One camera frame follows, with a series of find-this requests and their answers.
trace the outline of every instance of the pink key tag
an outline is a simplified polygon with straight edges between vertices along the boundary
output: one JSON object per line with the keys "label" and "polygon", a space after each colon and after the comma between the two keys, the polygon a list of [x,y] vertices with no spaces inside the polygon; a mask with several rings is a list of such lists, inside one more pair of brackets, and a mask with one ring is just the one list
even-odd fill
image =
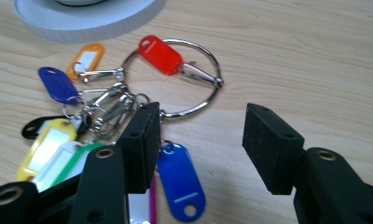
{"label": "pink key tag", "polygon": [[139,53],[166,75],[177,74],[183,63],[181,55],[155,35],[144,37],[138,46]]}

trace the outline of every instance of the keychain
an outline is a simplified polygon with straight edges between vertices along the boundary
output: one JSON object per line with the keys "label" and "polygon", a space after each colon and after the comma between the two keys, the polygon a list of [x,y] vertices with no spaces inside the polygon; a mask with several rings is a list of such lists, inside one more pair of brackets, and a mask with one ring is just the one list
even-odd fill
{"label": "keychain", "polygon": [[50,160],[56,149],[63,143],[76,139],[76,128],[68,119],[53,119],[37,136],[35,142],[21,163],[17,180],[29,180]]}
{"label": "keychain", "polygon": [[79,73],[95,69],[103,54],[104,46],[100,43],[89,43],[83,46],[68,66],[67,76],[76,80]]}
{"label": "keychain", "polygon": [[38,75],[55,101],[62,104],[75,105],[78,103],[78,92],[71,80],[61,70],[53,67],[41,67]]}
{"label": "keychain", "polygon": [[157,166],[172,214],[185,222],[198,219],[206,199],[187,149],[168,142],[160,151]]}
{"label": "keychain", "polygon": [[[171,45],[193,48],[206,56],[214,67],[216,76],[211,76],[198,68],[196,63],[183,62],[181,54]],[[133,110],[150,102],[145,94],[130,92],[125,82],[128,65],[138,55],[142,55],[164,74],[181,74],[184,77],[208,83],[213,88],[211,94],[205,100],[187,110],[170,113],[161,109],[161,122],[166,119],[189,116],[203,109],[213,101],[224,83],[218,61],[214,55],[204,47],[185,40],[161,40],[154,35],[149,35],[140,41],[138,48],[124,60],[120,67],[112,70],[92,71],[102,53],[103,51],[100,48],[97,51],[83,48],[67,69],[67,75],[71,79],[77,79],[83,83],[98,80],[102,77],[114,77],[115,84],[108,89],[77,91],[70,79],[60,70],[49,67],[40,69],[39,74],[49,94],[56,101],[63,103],[62,112],[68,119],[54,119],[47,125],[44,125],[45,120],[40,119],[33,128],[27,128],[27,131],[38,133],[41,128],[37,130],[36,127],[44,127],[18,171],[18,180],[27,180],[34,177],[37,172],[42,171],[42,174],[39,173],[35,181],[37,185],[50,187],[79,174],[88,153],[101,143],[95,142],[75,151],[72,146],[79,145],[76,142],[70,142],[76,138],[76,128],[70,125],[71,120],[77,118],[82,120],[82,123],[87,124],[88,118],[91,118],[92,125],[90,127],[95,133],[95,140],[108,139],[117,132],[127,117],[132,115]],[[66,109],[69,105],[82,106],[82,108],[74,116],[69,116]],[[206,200],[187,149],[179,144],[167,142],[159,154],[158,171],[172,214],[185,222],[199,218],[204,211]],[[194,213],[188,213],[188,208],[194,209]]]}

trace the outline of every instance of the key ring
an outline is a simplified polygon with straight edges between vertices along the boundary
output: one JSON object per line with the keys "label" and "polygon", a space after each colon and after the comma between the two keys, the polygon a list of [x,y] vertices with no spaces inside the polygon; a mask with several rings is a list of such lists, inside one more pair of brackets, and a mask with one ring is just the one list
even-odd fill
{"label": "key ring", "polygon": [[[181,68],[179,70],[181,71],[183,76],[193,78],[193,79],[197,79],[197,80],[204,81],[204,82],[209,82],[213,85],[214,88],[213,88],[213,92],[204,101],[202,101],[198,105],[193,106],[192,108],[189,108],[189,109],[183,110],[183,111],[179,111],[179,112],[174,112],[174,113],[168,113],[165,110],[160,110],[161,119],[177,119],[177,118],[181,118],[181,117],[184,117],[184,116],[191,115],[191,114],[197,112],[198,110],[204,108],[205,106],[207,106],[214,99],[216,94],[218,93],[219,89],[221,88],[222,84],[224,83],[224,80],[221,78],[221,69],[219,67],[219,63],[216,60],[215,56],[209,50],[205,49],[201,45],[198,45],[198,44],[195,44],[193,42],[186,41],[186,40],[181,40],[181,39],[163,39],[163,42],[165,42],[167,44],[170,44],[170,45],[171,44],[182,45],[182,46],[190,47],[190,48],[193,48],[193,49],[197,49],[199,52],[204,54],[210,60],[210,62],[213,64],[215,72],[216,72],[216,77],[212,77],[209,74],[205,73],[204,71],[200,70],[198,67],[195,67],[192,63],[183,63],[181,65]],[[138,54],[139,54],[138,49],[136,49],[125,59],[125,61],[123,61],[122,65],[120,66],[120,68],[123,69],[123,73],[122,73],[123,76],[126,75],[126,68],[127,68],[128,64]],[[188,69],[191,69],[191,70],[194,70],[195,72],[197,72],[199,74],[198,75],[188,74],[187,72],[184,71],[184,67],[188,68]]]}

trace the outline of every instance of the plastic key fob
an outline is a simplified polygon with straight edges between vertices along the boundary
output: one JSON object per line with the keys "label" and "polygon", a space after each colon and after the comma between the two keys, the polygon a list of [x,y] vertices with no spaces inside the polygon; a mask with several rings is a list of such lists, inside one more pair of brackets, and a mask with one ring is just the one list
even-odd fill
{"label": "plastic key fob", "polygon": [[138,47],[139,53],[150,63],[167,75],[178,73],[183,63],[181,55],[155,35],[144,37]]}
{"label": "plastic key fob", "polygon": [[[36,137],[44,129],[45,125],[47,125],[53,119],[67,119],[67,117],[65,115],[61,115],[33,119],[23,127],[23,129],[21,130],[21,136],[23,136],[25,139],[36,139]],[[83,122],[82,119],[79,122],[73,122],[72,120],[71,122],[77,129],[76,133],[82,134],[89,129],[91,125],[91,117],[87,116],[86,122]]]}
{"label": "plastic key fob", "polygon": [[92,150],[96,149],[97,147],[101,147],[102,145],[103,144],[99,142],[94,142],[90,145],[80,147],[76,151],[76,154],[73,155],[73,157],[69,160],[69,162],[67,162],[67,164],[60,171],[53,185],[57,185],[66,179],[69,179],[75,175],[81,174],[82,170],[84,169],[85,161],[88,157],[88,154]]}
{"label": "plastic key fob", "polygon": [[79,73],[92,71],[96,68],[104,54],[104,46],[100,43],[89,43],[81,48],[67,68],[67,76],[77,80]]}
{"label": "plastic key fob", "polygon": [[54,119],[50,121],[37,136],[35,142],[21,163],[17,180],[32,179],[50,160],[58,147],[76,139],[76,128],[68,119]]}
{"label": "plastic key fob", "polygon": [[38,192],[49,189],[53,186],[59,173],[64,169],[67,163],[73,158],[76,151],[83,145],[76,141],[70,141],[61,144],[50,160],[38,172],[32,180],[36,184]]}
{"label": "plastic key fob", "polygon": [[[157,166],[172,214],[185,222],[198,219],[206,199],[187,149],[174,143],[164,146]],[[188,214],[188,207],[195,211]]]}
{"label": "plastic key fob", "polygon": [[67,105],[78,103],[78,91],[64,72],[53,67],[41,67],[38,69],[38,75],[52,99]]}

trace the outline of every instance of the wooden surface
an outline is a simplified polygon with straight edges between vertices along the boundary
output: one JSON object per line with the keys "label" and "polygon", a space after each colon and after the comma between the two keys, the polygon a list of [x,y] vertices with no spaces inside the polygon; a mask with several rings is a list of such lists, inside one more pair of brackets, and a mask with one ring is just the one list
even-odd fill
{"label": "wooden surface", "polygon": [[[203,45],[220,62],[225,80],[204,111],[166,122],[162,130],[166,139],[188,148],[200,177],[207,207],[197,223],[297,223],[293,196],[272,196],[242,148],[249,102],[274,110],[305,137],[305,148],[326,147],[344,156],[373,185],[373,0],[168,1],[148,24],[102,41],[106,52],[98,68],[118,67],[151,34]],[[0,185],[15,180],[32,144],[21,137],[21,128],[62,113],[37,69],[65,70],[81,46],[32,35],[12,2],[0,0]],[[195,60],[194,52],[180,52],[186,61]],[[198,63],[210,71],[202,57]],[[141,60],[128,84],[167,111],[195,105],[210,92],[157,74]],[[159,223],[176,223],[158,186]]]}

